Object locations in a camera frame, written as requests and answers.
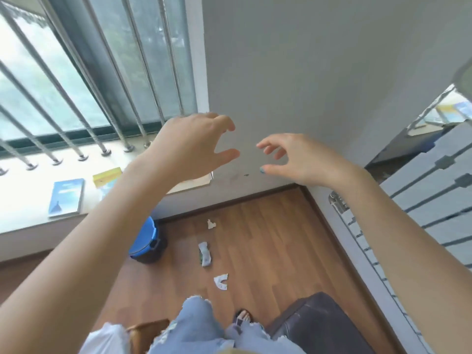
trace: black sandal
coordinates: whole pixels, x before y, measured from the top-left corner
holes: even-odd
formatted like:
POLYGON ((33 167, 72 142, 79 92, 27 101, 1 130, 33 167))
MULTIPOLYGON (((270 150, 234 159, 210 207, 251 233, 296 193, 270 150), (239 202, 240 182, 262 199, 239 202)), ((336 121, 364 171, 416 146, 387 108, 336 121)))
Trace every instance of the black sandal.
POLYGON ((244 309, 244 308, 241 308, 239 310, 236 311, 236 313, 234 314, 233 316, 233 323, 238 325, 238 326, 241 326, 241 324, 243 324, 244 320, 241 319, 241 318, 238 318, 239 315, 243 312, 243 311, 246 311, 246 314, 249 316, 249 323, 253 323, 254 322, 254 318, 252 317, 252 314, 250 311, 248 311, 247 309, 244 309))

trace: torn paper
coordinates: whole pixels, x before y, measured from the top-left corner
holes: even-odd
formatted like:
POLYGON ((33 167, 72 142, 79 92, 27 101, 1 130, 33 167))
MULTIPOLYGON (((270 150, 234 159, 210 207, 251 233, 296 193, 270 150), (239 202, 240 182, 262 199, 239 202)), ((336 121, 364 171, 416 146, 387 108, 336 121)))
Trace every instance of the torn paper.
POLYGON ((198 248, 200 249, 200 252, 202 253, 202 267, 209 266, 211 263, 211 254, 209 253, 208 250, 208 243, 202 242, 198 244, 198 248))
POLYGON ((216 287, 218 287, 222 291, 226 291, 228 289, 228 286, 221 282, 226 281, 227 279, 228 279, 228 274, 226 273, 220 276, 216 276, 213 280, 215 281, 216 287))
POLYGON ((216 223, 215 222, 211 222, 209 219, 208 219, 208 229, 211 230, 212 228, 216 227, 216 223))

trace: black leather cushion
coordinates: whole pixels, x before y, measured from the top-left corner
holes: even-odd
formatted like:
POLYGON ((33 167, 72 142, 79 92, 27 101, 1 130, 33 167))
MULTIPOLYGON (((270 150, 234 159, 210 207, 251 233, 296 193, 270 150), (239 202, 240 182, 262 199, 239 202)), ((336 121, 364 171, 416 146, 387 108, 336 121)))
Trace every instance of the black leather cushion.
POLYGON ((372 347, 326 293, 295 301, 266 328, 272 339, 287 336, 307 354, 373 354, 372 347))

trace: blue book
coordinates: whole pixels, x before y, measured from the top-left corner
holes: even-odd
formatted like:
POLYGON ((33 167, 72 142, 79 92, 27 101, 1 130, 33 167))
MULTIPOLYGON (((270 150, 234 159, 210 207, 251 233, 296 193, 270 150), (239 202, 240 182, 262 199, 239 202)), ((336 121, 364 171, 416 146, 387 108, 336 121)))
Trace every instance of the blue book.
POLYGON ((83 188, 84 179, 56 181, 49 204, 49 217, 78 214, 83 188))

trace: person's left hand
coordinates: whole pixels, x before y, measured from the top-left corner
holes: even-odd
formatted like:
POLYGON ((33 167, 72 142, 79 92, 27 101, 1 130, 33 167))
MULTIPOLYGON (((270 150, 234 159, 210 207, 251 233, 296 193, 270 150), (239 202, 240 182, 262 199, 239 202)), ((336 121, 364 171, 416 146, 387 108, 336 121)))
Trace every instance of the person's left hand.
POLYGON ((215 153, 221 135, 235 128, 230 117, 216 113, 173 118, 140 157, 153 170, 166 172, 176 184, 197 179, 239 157, 236 149, 215 153))

